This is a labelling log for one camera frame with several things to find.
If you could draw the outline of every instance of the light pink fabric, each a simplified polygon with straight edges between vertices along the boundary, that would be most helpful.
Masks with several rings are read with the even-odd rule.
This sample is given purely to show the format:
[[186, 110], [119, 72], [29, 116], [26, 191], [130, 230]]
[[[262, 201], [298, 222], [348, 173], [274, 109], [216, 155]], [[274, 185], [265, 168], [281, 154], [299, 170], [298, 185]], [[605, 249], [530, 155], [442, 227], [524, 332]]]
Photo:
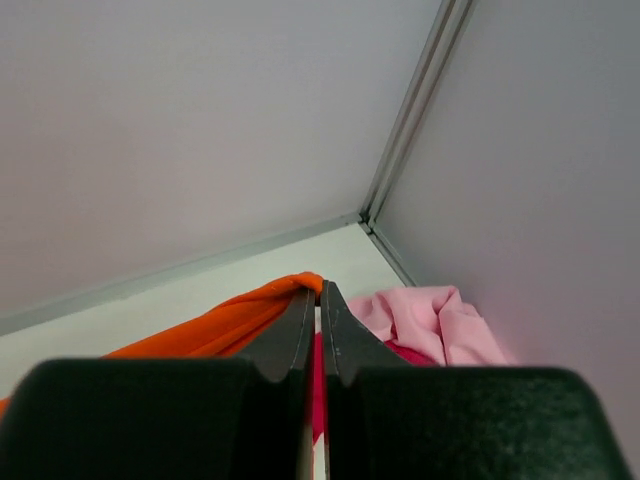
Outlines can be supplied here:
[[381, 341], [392, 341], [438, 365], [507, 365], [491, 330], [455, 287], [393, 288], [349, 302]]

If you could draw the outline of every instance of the gray partition panel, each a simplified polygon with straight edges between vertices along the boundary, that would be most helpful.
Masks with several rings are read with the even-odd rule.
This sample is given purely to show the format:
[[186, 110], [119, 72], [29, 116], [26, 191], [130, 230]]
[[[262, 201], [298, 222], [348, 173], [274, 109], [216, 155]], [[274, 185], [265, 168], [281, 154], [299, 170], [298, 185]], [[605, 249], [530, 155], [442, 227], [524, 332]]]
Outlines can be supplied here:
[[520, 362], [580, 371], [640, 472], [638, 18], [480, 0], [377, 228]]

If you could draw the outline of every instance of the white wall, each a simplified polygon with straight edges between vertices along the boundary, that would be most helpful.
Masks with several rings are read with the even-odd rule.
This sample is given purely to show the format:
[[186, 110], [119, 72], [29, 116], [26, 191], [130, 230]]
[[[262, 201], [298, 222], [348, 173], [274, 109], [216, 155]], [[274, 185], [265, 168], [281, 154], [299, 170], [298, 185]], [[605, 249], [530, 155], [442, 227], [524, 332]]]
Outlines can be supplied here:
[[640, 472], [638, 18], [479, 0], [380, 227], [522, 362], [580, 371]]
[[436, 0], [0, 3], [0, 315], [360, 206]]

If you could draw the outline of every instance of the orange cloth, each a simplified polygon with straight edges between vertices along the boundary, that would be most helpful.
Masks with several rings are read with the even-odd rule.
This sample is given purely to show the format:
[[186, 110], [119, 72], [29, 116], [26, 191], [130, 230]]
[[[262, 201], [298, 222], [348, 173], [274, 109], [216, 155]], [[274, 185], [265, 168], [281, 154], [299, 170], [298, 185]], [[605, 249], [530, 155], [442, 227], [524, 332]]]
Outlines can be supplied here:
[[[204, 315], [105, 355], [106, 358], [208, 357], [233, 355], [248, 345], [309, 288], [319, 296], [322, 277], [311, 272], [279, 278], [238, 295]], [[0, 417], [9, 398], [0, 400]]]

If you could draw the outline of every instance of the gray wall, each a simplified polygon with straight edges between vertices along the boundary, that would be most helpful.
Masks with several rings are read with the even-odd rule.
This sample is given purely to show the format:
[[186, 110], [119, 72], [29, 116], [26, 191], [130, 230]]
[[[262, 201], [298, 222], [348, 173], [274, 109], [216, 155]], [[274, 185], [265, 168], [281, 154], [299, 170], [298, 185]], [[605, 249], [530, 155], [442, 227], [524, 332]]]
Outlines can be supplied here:
[[0, 316], [357, 211], [439, 3], [0, 2]]
[[638, 18], [480, 0], [379, 227], [519, 361], [585, 375], [640, 473]]

